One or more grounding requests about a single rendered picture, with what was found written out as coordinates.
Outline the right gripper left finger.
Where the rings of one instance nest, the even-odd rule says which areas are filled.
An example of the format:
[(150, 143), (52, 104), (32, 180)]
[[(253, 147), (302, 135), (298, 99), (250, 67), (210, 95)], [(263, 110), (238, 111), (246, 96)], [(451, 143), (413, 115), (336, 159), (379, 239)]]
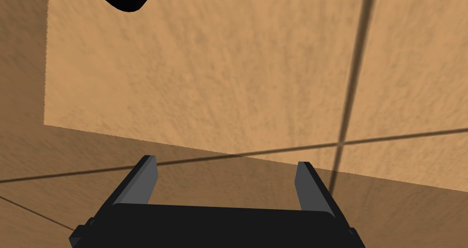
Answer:
[(156, 157), (154, 155), (145, 155), (106, 199), (105, 205), (112, 206), (118, 203), (148, 204), (157, 180)]

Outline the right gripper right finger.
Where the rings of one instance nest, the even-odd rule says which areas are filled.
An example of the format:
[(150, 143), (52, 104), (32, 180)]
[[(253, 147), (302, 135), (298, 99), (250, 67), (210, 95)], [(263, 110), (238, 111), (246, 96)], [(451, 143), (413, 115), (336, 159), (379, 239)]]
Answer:
[(341, 211), (310, 162), (298, 162), (294, 180), (301, 210), (324, 211), (339, 217)]

